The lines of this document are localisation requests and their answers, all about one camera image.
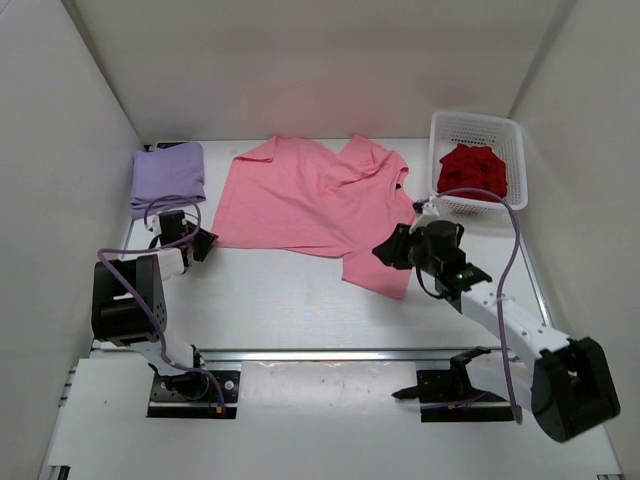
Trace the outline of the purple t shirt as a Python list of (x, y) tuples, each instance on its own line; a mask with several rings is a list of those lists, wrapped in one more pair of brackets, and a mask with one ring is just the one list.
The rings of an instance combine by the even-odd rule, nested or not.
[(141, 219), (153, 200), (171, 196), (155, 203), (149, 212), (167, 206), (187, 205), (206, 200), (204, 151), (196, 142), (159, 148), (151, 152), (138, 151), (133, 156), (131, 216)]

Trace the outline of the pink t shirt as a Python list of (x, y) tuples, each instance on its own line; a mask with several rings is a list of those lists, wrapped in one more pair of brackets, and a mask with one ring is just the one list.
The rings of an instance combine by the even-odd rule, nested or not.
[(343, 281), (402, 299), (409, 272), (372, 251), (415, 218), (408, 174), (401, 155), (359, 135), (339, 152), (274, 136), (233, 159), (213, 231), (226, 248), (339, 258)]

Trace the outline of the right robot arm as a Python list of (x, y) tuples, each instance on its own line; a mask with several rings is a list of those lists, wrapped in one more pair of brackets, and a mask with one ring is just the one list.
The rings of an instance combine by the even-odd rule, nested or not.
[(601, 345), (545, 326), (499, 292), (466, 259), (459, 224), (435, 220), (399, 224), (373, 249), (386, 266), (434, 279), (431, 296), (500, 340), (505, 353), (476, 347), (452, 357), (439, 378), (394, 392), (397, 400), (432, 402), (450, 394), (467, 404), (487, 393), (529, 411), (548, 437), (564, 443), (620, 414), (621, 407)]

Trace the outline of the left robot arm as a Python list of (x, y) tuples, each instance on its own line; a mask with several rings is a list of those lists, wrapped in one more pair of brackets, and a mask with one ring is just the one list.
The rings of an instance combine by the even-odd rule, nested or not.
[(145, 225), (154, 233), (147, 249), (97, 252), (93, 334), (101, 342), (141, 355), (169, 389), (198, 400), (216, 381), (205, 371), (199, 350), (168, 329), (164, 282), (204, 261), (217, 236), (183, 210), (158, 213)]

